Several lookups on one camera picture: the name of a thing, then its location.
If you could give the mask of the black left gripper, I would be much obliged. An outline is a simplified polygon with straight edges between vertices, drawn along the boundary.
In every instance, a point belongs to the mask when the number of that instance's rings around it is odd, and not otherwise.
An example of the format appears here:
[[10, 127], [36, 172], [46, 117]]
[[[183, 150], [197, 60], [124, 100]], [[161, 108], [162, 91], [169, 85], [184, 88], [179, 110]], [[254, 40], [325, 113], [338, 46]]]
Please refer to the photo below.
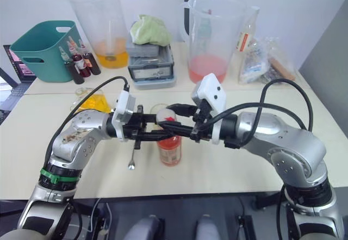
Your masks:
[[127, 124], [123, 126], [125, 139], [134, 141], [134, 149], [141, 148], [142, 141], [162, 141], [173, 134], [146, 132], [147, 123], [157, 123], [156, 114], [144, 114], [143, 105], [138, 105]]

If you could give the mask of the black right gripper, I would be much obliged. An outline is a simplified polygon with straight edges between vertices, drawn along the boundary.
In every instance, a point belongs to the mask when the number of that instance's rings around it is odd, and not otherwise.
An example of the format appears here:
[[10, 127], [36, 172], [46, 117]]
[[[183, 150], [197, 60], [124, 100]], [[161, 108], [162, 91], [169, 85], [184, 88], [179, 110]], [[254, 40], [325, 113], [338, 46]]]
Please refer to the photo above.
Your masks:
[[166, 108], [179, 116], [192, 116], [194, 127], [182, 125], [179, 122], [159, 122], [157, 125], [165, 133], [164, 138], [184, 136], [190, 137], [191, 140], [197, 143], [201, 140], [210, 141], [212, 139], [213, 125], [209, 124], [206, 126], [206, 123], [212, 118], [212, 107], [210, 105], [200, 105], [197, 107], [195, 105], [176, 103]]

